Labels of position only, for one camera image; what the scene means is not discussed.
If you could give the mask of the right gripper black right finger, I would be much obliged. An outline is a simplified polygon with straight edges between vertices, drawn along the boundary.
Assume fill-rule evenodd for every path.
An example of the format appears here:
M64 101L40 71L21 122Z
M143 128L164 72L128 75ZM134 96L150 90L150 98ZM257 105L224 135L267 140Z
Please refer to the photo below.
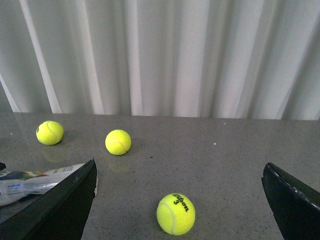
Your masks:
M262 186L285 240L320 238L320 193L269 162Z

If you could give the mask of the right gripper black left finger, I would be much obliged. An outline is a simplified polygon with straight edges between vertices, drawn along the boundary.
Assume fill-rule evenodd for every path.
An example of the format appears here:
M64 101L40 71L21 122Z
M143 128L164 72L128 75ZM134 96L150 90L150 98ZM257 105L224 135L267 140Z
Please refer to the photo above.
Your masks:
M2 240L80 240L96 195L92 159L0 224Z

